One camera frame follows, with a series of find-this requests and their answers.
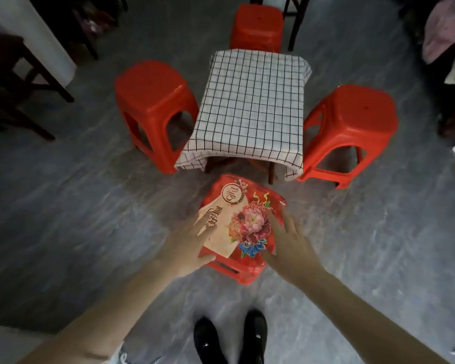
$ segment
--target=gray floor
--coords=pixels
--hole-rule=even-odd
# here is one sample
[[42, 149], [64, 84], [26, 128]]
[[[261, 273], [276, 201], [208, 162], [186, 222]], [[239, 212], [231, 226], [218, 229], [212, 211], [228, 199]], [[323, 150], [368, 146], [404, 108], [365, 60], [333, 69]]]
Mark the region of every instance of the gray floor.
[[[200, 100], [209, 57], [229, 45], [246, 0], [129, 0], [119, 29], [98, 41], [66, 104], [37, 94], [24, 110], [56, 134], [0, 134], [0, 324], [55, 332], [149, 257], [196, 210], [219, 172], [165, 176], [132, 149], [116, 109], [115, 76], [159, 59]], [[292, 21], [286, 23], [285, 42]], [[400, 126], [386, 151], [347, 190], [311, 179], [277, 182], [322, 262], [355, 293], [455, 362], [455, 161], [436, 137], [435, 114], [413, 51], [388, 0], [312, 0], [293, 54], [313, 75], [306, 112], [340, 84], [384, 89]], [[266, 182], [238, 162], [231, 171]], [[196, 183], [189, 189], [188, 184]], [[193, 321], [209, 315], [235, 362], [249, 306], [266, 313], [266, 361], [360, 362], [302, 293], [267, 269], [250, 287], [211, 269], [173, 283], [127, 338], [132, 358], [198, 362]]]

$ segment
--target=pink clothing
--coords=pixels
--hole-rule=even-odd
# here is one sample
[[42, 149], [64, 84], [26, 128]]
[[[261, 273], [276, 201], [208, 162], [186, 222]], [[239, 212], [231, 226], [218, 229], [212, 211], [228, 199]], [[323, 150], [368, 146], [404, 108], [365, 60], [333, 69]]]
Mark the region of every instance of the pink clothing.
[[455, 0], [435, 5], [425, 25], [423, 60], [432, 63], [455, 43]]

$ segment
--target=black grid pattern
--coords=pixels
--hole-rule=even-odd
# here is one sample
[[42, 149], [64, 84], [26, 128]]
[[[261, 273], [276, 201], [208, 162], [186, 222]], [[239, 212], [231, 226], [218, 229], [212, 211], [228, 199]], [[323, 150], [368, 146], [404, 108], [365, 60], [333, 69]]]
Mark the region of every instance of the black grid pattern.
[[209, 156], [249, 157], [303, 172], [303, 87], [311, 74], [300, 57], [250, 50], [211, 57], [194, 132], [175, 167], [202, 168]]

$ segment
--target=wooden chair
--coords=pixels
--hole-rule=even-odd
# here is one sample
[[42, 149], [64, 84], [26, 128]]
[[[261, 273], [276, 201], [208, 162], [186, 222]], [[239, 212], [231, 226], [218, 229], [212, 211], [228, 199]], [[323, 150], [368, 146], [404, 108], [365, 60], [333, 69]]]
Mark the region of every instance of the wooden chair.
[[[25, 79], [20, 78], [13, 71], [13, 67], [21, 58], [32, 65], [32, 69]], [[33, 83], [37, 74], [42, 75], [48, 84]], [[15, 107], [21, 100], [27, 98], [34, 89], [57, 91], [66, 102], [74, 102], [74, 98], [24, 45], [22, 37], [0, 34], [0, 111], [4, 111], [9, 116], [0, 117], [0, 131], [5, 130], [2, 124], [7, 124], [19, 128], [28, 128], [43, 139], [53, 141], [55, 137], [51, 133], [37, 125]]]
[[[290, 42], [288, 43], [288, 50], [293, 51], [293, 47], [295, 46], [295, 39], [297, 38], [298, 30], [302, 25], [303, 18], [305, 17], [305, 11], [307, 10], [307, 6], [309, 5], [310, 0], [291, 0], [295, 5], [296, 11], [288, 12], [288, 6], [290, 5], [290, 0], [286, 0], [285, 8], [283, 9], [283, 18], [287, 16], [294, 16], [295, 23], [293, 24], [293, 29], [291, 30], [290, 35]], [[263, 0], [250, 0], [251, 4], [263, 4]]]

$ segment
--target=sneaker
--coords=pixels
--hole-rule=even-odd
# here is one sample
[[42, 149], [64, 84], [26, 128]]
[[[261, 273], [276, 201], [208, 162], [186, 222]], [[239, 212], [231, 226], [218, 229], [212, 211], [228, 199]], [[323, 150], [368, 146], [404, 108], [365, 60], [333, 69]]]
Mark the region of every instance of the sneaker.
[[250, 310], [244, 320], [243, 349], [238, 363], [263, 364], [267, 338], [268, 325], [263, 313], [258, 309]]
[[194, 327], [194, 344], [202, 364], [228, 364], [219, 344], [216, 327], [206, 318], [200, 318]]

